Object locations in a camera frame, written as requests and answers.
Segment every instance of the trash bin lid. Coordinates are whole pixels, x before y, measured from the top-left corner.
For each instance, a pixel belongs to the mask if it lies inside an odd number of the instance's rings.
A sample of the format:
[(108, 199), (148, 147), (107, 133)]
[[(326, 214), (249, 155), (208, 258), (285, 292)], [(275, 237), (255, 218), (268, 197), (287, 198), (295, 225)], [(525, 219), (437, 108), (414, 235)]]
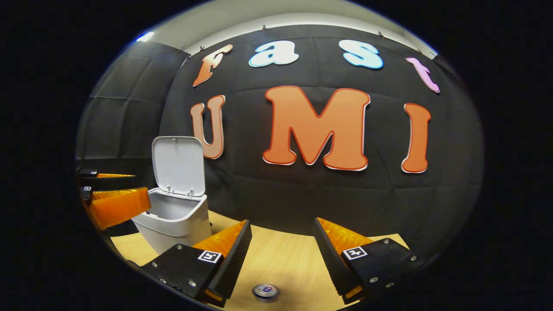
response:
[(155, 182), (161, 190), (193, 196), (205, 193), (204, 147), (196, 137), (156, 137), (152, 162)]

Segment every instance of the white trash bin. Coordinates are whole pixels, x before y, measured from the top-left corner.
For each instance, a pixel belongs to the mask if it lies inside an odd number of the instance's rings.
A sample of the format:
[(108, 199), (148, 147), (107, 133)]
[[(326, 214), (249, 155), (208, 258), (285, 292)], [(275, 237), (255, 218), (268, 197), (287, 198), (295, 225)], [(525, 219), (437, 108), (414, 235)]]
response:
[(195, 137), (161, 136), (152, 142), (158, 188), (148, 191), (152, 208), (132, 218), (159, 254), (177, 243), (193, 245), (209, 236), (204, 150)]

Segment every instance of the black panel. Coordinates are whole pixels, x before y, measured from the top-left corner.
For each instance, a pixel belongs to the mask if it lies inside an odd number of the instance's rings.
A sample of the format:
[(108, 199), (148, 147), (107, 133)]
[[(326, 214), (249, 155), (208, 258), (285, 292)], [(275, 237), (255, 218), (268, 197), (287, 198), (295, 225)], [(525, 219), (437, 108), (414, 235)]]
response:
[(242, 264), (248, 253), (251, 240), (252, 228), (249, 225), (249, 220), (247, 220), (228, 253), (226, 260), (223, 261), (223, 264), (219, 270), (217, 270), (217, 273), (209, 284), (208, 288), (216, 295), (227, 299), (231, 297), (234, 286), (236, 285), (236, 280), (242, 269)]
[(315, 226), (313, 229), (313, 235), (317, 246), (321, 251), (322, 259), (325, 262), (326, 269), (330, 274), (332, 284), (336, 288), (338, 295), (345, 295), (358, 286), (355, 278), (351, 272), (344, 265), (340, 259), (340, 255), (336, 253), (332, 242), (326, 235), (325, 229), (321, 226), (321, 223), (315, 219)]
[(80, 183), (83, 186), (92, 187), (94, 191), (113, 191), (139, 187), (134, 181), (134, 176), (81, 178)]
[(167, 93), (187, 56), (154, 42), (136, 42), (121, 54), (90, 94), (77, 159), (151, 158)]
[(86, 205), (90, 205), (92, 201), (92, 188), (91, 187), (79, 187), (79, 194), (81, 195), (82, 201)]
[[(353, 253), (350, 254), (351, 258), (346, 256), (346, 251)], [(379, 240), (346, 251), (341, 256), (349, 270), (363, 290), (374, 296), (401, 284), (425, 262), (419, 255), (392, 239)]]
[(177, 244), (142, 266), (164, 284), (192, 298), (203, 296), (209, 281), (223, 262), (221, 254), (214, 262), (199, 259), (204, 250)]
[(93, 169), (77, 169), (77, 176), (79, 178), (95, 178), (98, 176), (98, 169), (97, 168), (93, 168)]
[(135, 175), (135, 188), (156, 188), (151, 158), (138, 159), (87, 159), (77, 160), (76, 166), (96, 168), (101, 173)]

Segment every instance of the wooden surface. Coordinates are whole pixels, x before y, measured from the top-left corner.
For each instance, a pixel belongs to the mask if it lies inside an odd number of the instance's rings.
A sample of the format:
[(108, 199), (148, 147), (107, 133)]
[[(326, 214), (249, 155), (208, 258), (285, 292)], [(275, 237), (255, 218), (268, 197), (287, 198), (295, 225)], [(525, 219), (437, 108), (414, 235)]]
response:
[[(239, 222), (212, 211), (209, 219), (213, 223), (212, 234)], [(331, 311), (346, 306), (336, 293), (314, 237), (251, 227), (248, 254), (223, 310)], [(398, 234), (369, 238), (377, 241), (386, 237), (407, 247)], [(139, 266), (158, 256), (140, 233), (111, 239), (125, 259)], [(252, 288), (261, 283), (280, 289), (277, 301), (261, 303), (254, 298)]]

